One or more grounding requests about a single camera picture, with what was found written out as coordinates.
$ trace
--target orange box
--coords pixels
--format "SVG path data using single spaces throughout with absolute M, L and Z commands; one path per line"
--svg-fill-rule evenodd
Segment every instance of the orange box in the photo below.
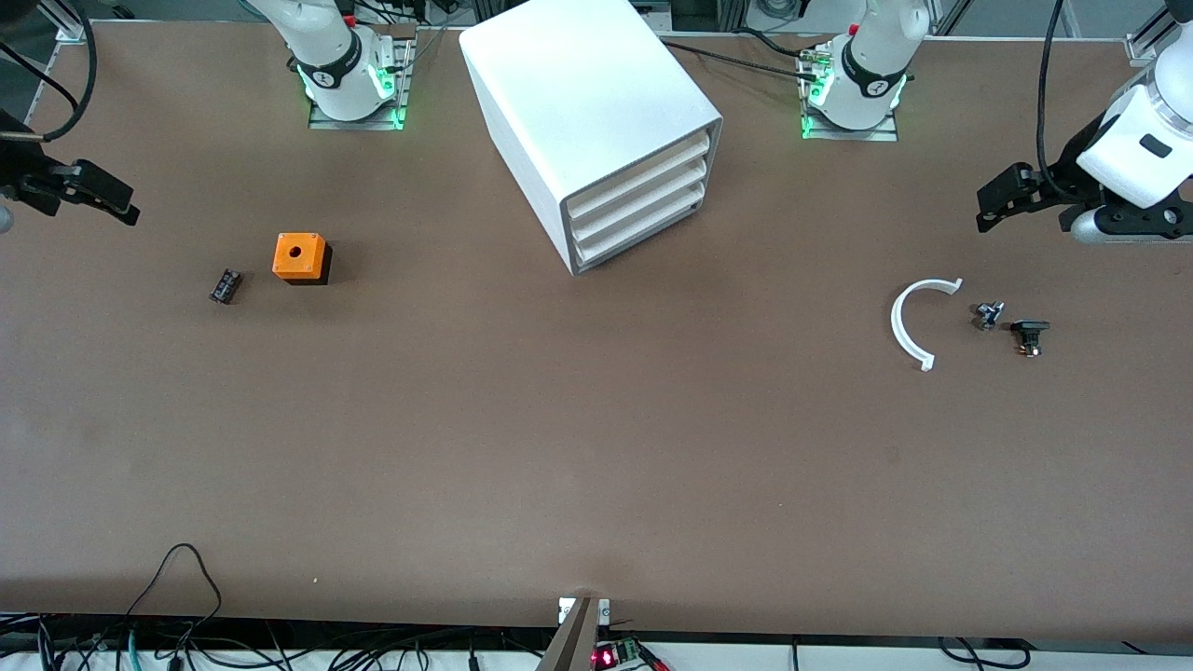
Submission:
M 290 284 L 327 284 L 332 246 L 319 233 L 282 233 L 273 250 L 273 275 Z

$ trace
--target brown table surface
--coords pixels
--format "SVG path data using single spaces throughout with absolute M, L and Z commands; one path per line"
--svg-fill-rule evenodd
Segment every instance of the brown table surface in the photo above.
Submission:
M 0 239 L 0 608 L 123 611 L 190 541 L 237 616 L 549 624 L 587 587 L 639 629 L 1193 640 L 1188 250 L 975 228 L 1033 160 L 1039 43 L 925 44 L 898 143 L 802 141 L 790 80 L 681 54 L 725 117 L 707 203 L 573 278 L 457 33 L 378 134 L 307 130 L 267 25 L 98 32 L 50 152 L 144 215 Z M 1124 61 L 1057 47 L 1053 156 Z M 270 273 L 285 230 L 332 285 Z M 907 306 L 927 374 L 889 324 L 925 277 L 965 278 Z M 991 300 L 1041 357 L 970 325 Z M 209 607 L 179 560 L 144 611 Z

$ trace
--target cable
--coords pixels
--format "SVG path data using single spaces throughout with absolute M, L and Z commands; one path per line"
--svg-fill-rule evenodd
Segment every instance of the cable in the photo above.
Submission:
M 945 636 L 939 636 L 937 639 L 937 645 L 940 646 L 940 652 L 945 653 L 945 655 L 948 657 L 948 659 L 952 659 L 953 661 L 960 661 L 962 664 L 972 664 L 973 666 L 977 667 L 977 671 L 985 671 L 987 666 L 989 666 L 990 669 L 1007 669 L 1008 671 L 1015 671 L 1018 669 L 1024 669 L 1025 666 L 1032 663 L 1032 652 L 1027 648 L 1022 650 L 1024 653 L 1022 660 L 1016 661 L 1015 664 L 1003 664 L 1001 661 L 990 661 L 989 659 L 983 659 L 978 657 L 977 651 L 973 650 L 973 646 L 971 646 L 969 641 L 966 641 L 960 636 L 956 636 L 956 639 L 957 642 L 962 644 L 962 647 L 965 648 L 965 652 L 970 654 L 969 657 L 962 657 L 954 653 L 953 651 L 948 650 L 948 646 L 945 645 Z
M 1080 202 L 1068 191 L 1061 189 L 1052 177 L 1052 170 L 1047 166 L 1047 155 L 1044 148 L 1044 100 L 1047 97 L 1047 66 L 1052 57 L 1052 38 L 1056 37 L 1056 24 L 1061 19 L 1061 8 L 1064 0 L 1056 0 L 1052 7 L 1052 18 L 1049 19 L 1047 32 L 1044 33 L 1044 53 L 1040 56 L 1040 81 L 1036 94 L 1036 160 L 1040 164 L 1040 174 L 1044 181 L 1056 191 L 1062 201 Z
M 415 51 L 414 57 L 410 59 L 409 63 L 406 63 L 404 66 L 397 68 L 397 72 L 403 72 L 403 70 L 407 70 L 407 69 L 413 69 L 414 68 L 414 63 L 419 62 L 419 59 L 421 59 L 424 54 L 426 54 L 427 51 L 431 50 L 431 45 L 434 44 L 440 37 L 443 37 L 444 32 L 447 31 L 447 21 L 449 20 L 451 20 L 451 17 L 449 17 L 447 19 L 444 20 L 443 27 L 440 27 L 439 32 L 437 32 L 435 36 L 432 37 L 427 42 L 426 47 L 424 47 L 422 49 L 418 49 L 418 47 L 415 47 L 415 49 L 418 49 L 418 50 Z
M 265 19 L 265 14 L 262 14 L 261 11 L 258 10 L 256 7 L 249 5 L 248 0 L 236 0 L 236 2 L 240 4 L 240 8 L 241 10 L 245 10 L 246 12 L 248 12 L 249 14 L 253 14 L 254 17 L 256 17 L 259 19 Z
M 13 142 L 52 142 L 67 133 L 70 133 L 70 129 L 78 125 L 79 119 L 81 119 L 84 112 L 87 111 L 87 105 L 91 104 L 91 94 L 95 91 L 95 70 L 99 66 L 99 59 L 95 53 L 95 31 L 91 26 L 91 19 L 87 18 L 86 12 L 82 11 L 82 7 L 80 7 L 78 2 L 74 0 L 63 1 L 70 5 L 75 16 L 79 17 L 79 23 L 82 24 L 84 38 L 87 41 L 87 84 L 84 86 L 79 105 L 73 112 L 70 112 L 70 118 L 68 118 L 56 130 L 51 130 L 45 135 L 38 135 L 36 133 L 0 133 L 0 140 L 11 140 Z
M 149 592 L 153 591 L 153 589 L 157 585 L 157 580 L 161 578 L 162 572 L 166 571 L 166 562 L 168 562 L 169 558 L 173 556 L 174 553 L 178 552 L 179 549 L 191 550 L 191 554 L 194 555 L 194 560 L 199 562 L 199 572 L 203 573 L 203 579 L 208 581 L 208 586 L 211 587 L 211 593 L 216 596 L 216 607 L 211 609 L 211 612 L 205 615 L 197 623 L 192 624 L 186 634 L 183 634 L 183 638 L 185 639 L 190 636 L 190 630 L 193 630 L 199 624 L 203 624 L 208 620 L 215 617 L 216 614 L 220 612 L 220 607 L 223 605 L 223 595 L 220 592 L 220 586 L 216 585 L 216 581 L 214 579 L 211 579 L 211 573 L 208 573 L 208 565 L 203 561 L 203 555 L 191 543 L 175 543 L 172 548 L 166 550 L 166 556 L 161 558 L 161 564 L 157 565 L 157 571 L 154 572 L 153 578 L 149 580 L 149 584 L 146 585 L 146 589 L 141 590 L 141 593 L 137 595 L 137 598 L 132 599 L 132 605 L 130 605 L 129 609 L 124 611 L 124 620 L 126 621 L 129 616 L 132 615 L 132 611 L 137 609 L 137 605 L 141 604 L 141 601 L 146 598 L 146 596 L 148 596 Z
M 358 7 L 364 7 L 364 8 L 369 10 L 370 12 L 373 12 L 378 17 L 382 17 L 383 19 L 388 20 L 390 24 L 392 24 L 394 21 L 390 20 L 389 17 L 397 17 L 400 19 L 414 19 L 414 20 L 419 21 L 419 24 L 421 24 L 421 25 L 431 25 L 431 23 L 427 21 L 426 19 L 420 19 L 419 17 L 415 17 L 414 14 L 407 14 L 406 12 L 398 12 L 398 11 L 395 11 L 395 10 L 387 10 L 384 7 L 376 7 L 376 6 L 370 5 L 369 2 L 366 2 L 365 0 L 353 0 L 353 5 L 356 5 Z
M 54 78 L 43 73 L 41 69 L 37 68 L 37 66 L 30 63 L 27 60 L 25 60 L 24 56 L 14 51 L 11 47 L 5 44 L 4 42 L 0 42 L 0 51 L 7 54 L 8 57 L 12 59 L 13 62 L 16 62 L 18 66 L 25 68 L 26 70 L 29 70 L 30 74 L 44 81 L 47 85 L 50 86 L 50 88 L 54 88 L 60 94 L 62 94 L 62 97 L 67 99 L 67 103 L 70 103 L 72 112 L 79 109 L 79 100 L 75 100 L 74 96 L 72 96 L 70 92 L 67 91 L 61 84 L 54 81 Z
M 785 70 L 783 68 L 774 68 L 771 66 L 764 66 L 762 63 L 752 63 L 749 61 L 742 61 L 741 59 L 734 59 L 733 56 L 725 56 L 723 54 L 713 54 L 712 51 L 705 51 L 704 49 L 697 49 L 696 47 L 688 47 L 686 44 L 676 44 L 674 42 L 662 41 L 663 44 L 670 47 L 672 49 L 679 49 L 680 51 L 691 51 L 693 54 L 699 54 L 701 56 L 707 56 L 710 59 L 716 59 L 718 61 L 724 61 L 727 63 L 734 63 L 736 66 L 743 66 L 747 68 L 754 68 L 758 70 L 769 72 L 774 74 L 783 74 L 787 76 L 793 76 L 796 79 L 803 79 L 805 81 L 815 81 L 816 75 L 811 73 L 802 73 L 796 70 Z
M 543 659 L 543 653 L 538 652 L 537 650 L 534 650 L 534 648 L 532 648 L 530 646 L 523 645 L 523 644 L 515 641 L 514 639 L 507 638 L 505 632 L 501 632 L 499 635 L 501 636 L 502 641 L 505 641 L 507 644 L 513 644 L 513 646 L 515 648 L 519 648 L 523 652 L 528 652 L 528 653 L 533 654 L 534 657 L 537 657 L 539 659 Z
M 136 634 L 129 632 L 129 659 L 132 663 L 132 671 L 141 671 L 141 660 L 137 659 Z
M 367 644 L 363 645 L 361 646 L 363 650 L 357 651 L 354 654 L 350 655 L 342 663 L 340 661 L 340 659 L 344 658 L 344 654 L 347 653 L 348 651 L 347 650 L 341 650 L 340 653 L 336 654 L 336 657 L 332 660 L 332 665 L 329 666 L 329 671 L 345 671 L 345 670 L 350 670 L 350 669 L 358 669 L 359 665 L 364 661 L 365 657 L 367 657 L 367 654 L 370 652 L 375 652 L 375 653 L 378 653 L 378 654 L 384 654 L 384 653 L 388 653 L 388 652 L 394 652 L 396 650 L 400 650 L 403 646 L 408 646 L 410 644 L 416 644 L 416 642 L 420 642 L 420 641 L 425 641 L 427 639 L 435 639 L 435 638 L 440 638 L 440 636 L 445 636 L 445 635 L 450 635 L 450 634 L 465 634 L 465 633 L 472 632 L 475 629 L 476 629 L 476 627 L 449 627 L 449 628 L 445 628 L 445 629 L 435 629 L 434 632 L 426 632 L 426 633 L 422 633 L 422 634 L 415 634 L 413 636 L 404 636 L 404 638 L 402 638 L 400 640 L 391 641 L 391 642 L 385 644 L 385 645 L 381 644 L 381 639 L 379 638 L 375 638 L 371 641 L 369 641 Z M 394 632 L 409 632 L 409 628 L 408 627 L 382 627 L 382 628 L 378 628 L 378 629 L 370 629 L 370 630 L 364 630 L 364 632 L 348 632 L 346 634 L 340 634 L 338 636 L 333 636 L 330 639 L 327 639 L 326 641 L 322 641 L 322 642 L 320 642 L 320 644 L 317 644 L 317 645 L 315 645 L 313 647 L 309 647 L 307 650 L 299 651 L 299 652 L 297 652 L 295 654 L 284 655 L 282 659 L 278 659 L 278 660 L 272 659 L 271 657 L 266 655 L 265 653 L 262 653 L 261 651 L 259 651 L 259 650 L 256 650 L 256 648 L 254 648 L 252 646 L 248 646 L 246 644 L 242 644 L 242 642 L 233 640 L 233 639 L 220 639 L 220 638 L 208 638 L 208 636 L 191 636 L 191 638 L 188 638 L 187 644 L 194 650 L 194 652 L 199 653 L 200 655 L 203 655 L 204 658 L 206 658 L 208 661 L 210 661 L 210 663 L 212 663 L 212 664 L 215 664 L 217 666 L 223 666 L 225 669 L 236 669 L 239 671 L 251 671 L 251 670 L 260 670 L 260 669 L 270 669 L 270 667 L 283 669 L 280 665 L 284 664 L 285 661 L 293 661 L 293 660 L 296 660 L 298 658 L 305 657 L 305 655 L 311 654 L 311 653 L 314 653 L 316 651 L 326 650 L 328 645 L 330 645 L 333 642 L 336 642 L 336 641 L 341 641 L 341 640 L 351 638 L 351 636 L 361 636 L 361 635 L 370 635 L 370 634 L 376 635 L 376 634 L 387 634 L 387 633 L 394 633 Z M 242 663 L 228 661 L 228 660 L 224 660 L 224 659 L 220 659 L 217 657 L 214 657 L 210 652 L 208 652 L 208 651 L 203 650 L 202 647 L 199 647 L 199 642 L 203 642 L 203 641 L 233 644 L 233 645 L 236 645 L 237 647 L 241 647 L 243 650 L 247 650 L 249 652 L 255 653 L 258 657 L 261 657 L 261 658 L 266 659 L 267 661 L 265 661 L 265 663 L 256 663 L 256 664 L 242 664 Z
M 778 51 L 779 54 L 783 54 L 784 56 L 791 56 L 792 59 L 798 59 L 799 57 L 799 51 L 792 51 L 791 49 L 786 49 L 784 47 L 779 47 L 778 44 L 775 44 L 775 42 L 773 39 L 771 39 L 769 37 L 767 37 L 766 35 L 764 35 L 761 31 L 754 30 L 752 27 L 742 26 L 742 27 L 740 27 L 740 29 L 737 29 L 737 30 L 735 30 L 733 32 L 753 35 L 754 37 L 761 39 L 762 44 L 766 44 L 768 48 L 771 48 L 774 51 Z
M 662 659 L 659 659 L 655 653 L 650 652 L 647 646 L 642 645 L 642 641 L 639 641 L 637 636 L 633 638 L 633 642 L 638 644 L 638 658 L 642 659 L 642 664 L 639 666 L 649 666 L 650 671 L 670 671 L 670 666 L 667 666 Z
M 270 626 L 268 620 L 265 621 L 265 629 L 270 632 L 270 640 L 273 641 L 273 647 L 278 648 L 278 657 L 282 658 L 282 661 L 285 661 L 286 671 L 295 671 L 295 667 L 290 664 L 290 660 L 286 659 L 285 651 L 282 650 L 282 644 L 279 644 L 278 638 L 273 635 L 273 627 Z

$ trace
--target white c-shaped part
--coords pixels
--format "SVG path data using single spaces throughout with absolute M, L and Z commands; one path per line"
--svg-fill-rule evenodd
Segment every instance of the white c-shaped part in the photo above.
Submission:
M 935 289 L 937 291 L 944 291 L 952 296 L 962 288 L 962 278 L 958 277 L 957 282 L 948 282 L 947 279 L 921 279 L 915 284 L 911 284 L 903 293 L 895 298 L 895 306 L 891 308 L 891 330 L 895 331 L 895 339 L 898 344 L 907 351 L 907 353 L 920 359 L 920 370 L 927 373 L 932 370 L 932 364 L 937 362 L 937 357 L 931 352 L 923 351 L 923 347 L 915 344 L 915 340 L 907 334 L 907 328 L 903 326 L 903 301 L 907 300 L 911 291 L 919 289 Z

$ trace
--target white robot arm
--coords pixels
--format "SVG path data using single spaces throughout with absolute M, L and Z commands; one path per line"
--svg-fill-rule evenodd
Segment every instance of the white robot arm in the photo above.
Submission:
M 394 98 L 394 41 L 348 27 L 335 0 L 249 0 L 293 53 L 307 94 L 328 117 L 358 121 Z
M 907 66 L 928 27 L 925 0 L 866 0 L 857 31 L 816 48 L 828 57 L 812 68 L 820 81 L 808 104 L 849 130 L 880 124 L 898 104 Z
M 1176 41 L 1069 141 L 1050 174 L 1015 164 L 982 187 L 978 230 L 1069 204 L 1061 227 L 1082 242 L 1193 242 L 1193 205 L 1179 192 L 1193 174 L 1193 0 L 1167 2 Z

